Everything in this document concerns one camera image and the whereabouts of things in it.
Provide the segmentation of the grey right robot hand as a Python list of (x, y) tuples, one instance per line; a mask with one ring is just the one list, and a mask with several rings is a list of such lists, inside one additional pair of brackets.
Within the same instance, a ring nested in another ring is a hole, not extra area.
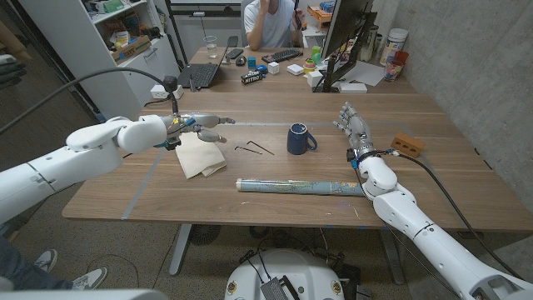
[(349, 143), (358, 162), (375, 152), (368, 124), (349, 102), (342, 106), (339, 118), (341, 122), (334, 121), (333, 124), (349, 137)]

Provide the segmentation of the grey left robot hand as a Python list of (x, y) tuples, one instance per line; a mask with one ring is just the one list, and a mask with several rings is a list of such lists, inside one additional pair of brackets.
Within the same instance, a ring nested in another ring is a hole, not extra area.
[(197, 137), (207, 143), (225, 143), (227, 140), (218, 133), (209, 131), (218, 124), (231, 123), (236, 121), (230, 117), (221, 117), (205, 112), (188, 112), (179, 116), (165, 116), (162, 121), (167, 126), (167, 139), (159, 144), (167, 150), (173, 150), (182, 144), (180, 135), (182, 133), (196, 133)]

